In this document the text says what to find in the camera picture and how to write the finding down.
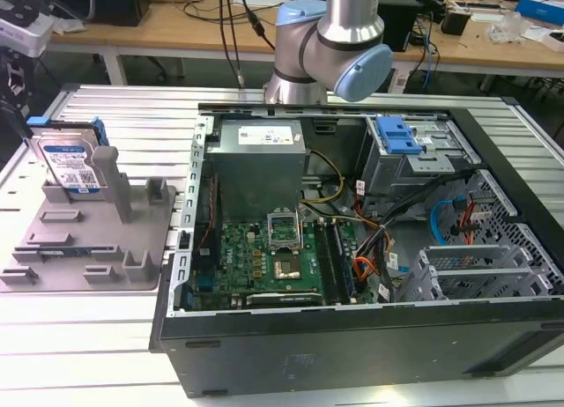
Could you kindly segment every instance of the open computer tower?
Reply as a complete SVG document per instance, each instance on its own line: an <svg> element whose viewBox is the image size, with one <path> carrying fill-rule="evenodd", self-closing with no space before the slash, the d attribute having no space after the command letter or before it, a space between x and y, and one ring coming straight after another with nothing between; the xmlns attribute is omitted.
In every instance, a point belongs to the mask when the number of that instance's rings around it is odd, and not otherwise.
<svg viewBox="0 0 564 407"><path fill-rule="evenodd" d="M193 397L513 374L563 241L466 110L201 105L152 347Z"/></svg>

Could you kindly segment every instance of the robotic arm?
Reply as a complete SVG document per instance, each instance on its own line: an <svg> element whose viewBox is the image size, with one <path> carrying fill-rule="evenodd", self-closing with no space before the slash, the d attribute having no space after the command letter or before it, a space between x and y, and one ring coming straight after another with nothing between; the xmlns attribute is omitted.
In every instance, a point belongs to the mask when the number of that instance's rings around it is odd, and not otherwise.
<svg viewBox="0 0 564 407"><path fill-rule="evenodd" d="M359 101L378 89L393 64L381 44L378 0L295 0L278 10L274 74L267 103L323 104L331 89Z"/></svg>
<svg viewBox="0 0 564 407"><path fill-rule="evenodd" d="M0 93L21 111L34 92L33 59L45 51L54 21L41 0L0 2Z"/></svg>

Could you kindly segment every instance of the blue cable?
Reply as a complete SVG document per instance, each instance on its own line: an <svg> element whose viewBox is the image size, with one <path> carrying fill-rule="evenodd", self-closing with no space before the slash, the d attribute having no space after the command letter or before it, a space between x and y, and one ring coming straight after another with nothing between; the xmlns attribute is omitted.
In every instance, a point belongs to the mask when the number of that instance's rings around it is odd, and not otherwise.
<svg viewBox="0 0 564 407"><path fill-rule="evenodd" d="M452 204L452 200L441 200L440 202L438 202L431 210L431 217L429 218L433 236L437 240L437 242L442 246L446 246L447 242L444 240L444 238L442 238L441 231L439 231L439 224L437 217L439 216L439 208L444 204Z"/></svg>
<svg viewBox="0 0 564 407"><path fill-rule="evenodd" d="M431 78L431 70L433 67L433 53L431 52L431 26L429 27L429 31L427 32L427 38L426 38L426 46L425 49L427 50L427 53L429 54L429 69L427 70L427 76L425 77L425 83L423 83L423 88L427 87L427 84L429 83L429 79Z"/></svg>

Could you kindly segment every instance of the aluminum work table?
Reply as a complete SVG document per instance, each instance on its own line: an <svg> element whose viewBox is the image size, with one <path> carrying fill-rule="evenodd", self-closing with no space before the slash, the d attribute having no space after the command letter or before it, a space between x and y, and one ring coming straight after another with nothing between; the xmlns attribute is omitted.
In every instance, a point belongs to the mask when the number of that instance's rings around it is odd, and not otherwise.
<svg viewBox="0 0 564 407"><path fill-rule="evenodd" d="M262 101L258 90L83 85L61 92L46 115L98 116L132 182L164 176L184 188L199 102ZM330 97L330 102L342 102ZM564 153L520 107L502 99L378 94L363 104L469 109L564 225ZM7 264L41 205L46 170L22 145L0 172L0 264ZM177 193L164 259L176 242ZM189 400L165 354L148 351L156 290L0 294L1 405L154 407L263 405L564 405L564 348L509 378Z"/></svg>

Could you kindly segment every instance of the motherboard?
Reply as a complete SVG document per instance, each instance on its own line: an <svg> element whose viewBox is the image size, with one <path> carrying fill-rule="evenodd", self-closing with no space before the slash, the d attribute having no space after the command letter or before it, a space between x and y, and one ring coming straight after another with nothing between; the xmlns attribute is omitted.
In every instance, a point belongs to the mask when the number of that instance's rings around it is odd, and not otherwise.
<svg viewBox="0 0 564 407"><path fill-rule="evenodd" d="M341 252L334 253L333 238ZM283 241L299 241L298 247L280 247ZM251 302L270 305L277 294L291 297L310 294L319 304L338 298L340 274L351 273L357 240L351 222L322 224L291 221L224 223L221 227L219 264L213 275L195 278L200 308L241 308ZM350 300L352 287L342 288Z"/></svg>

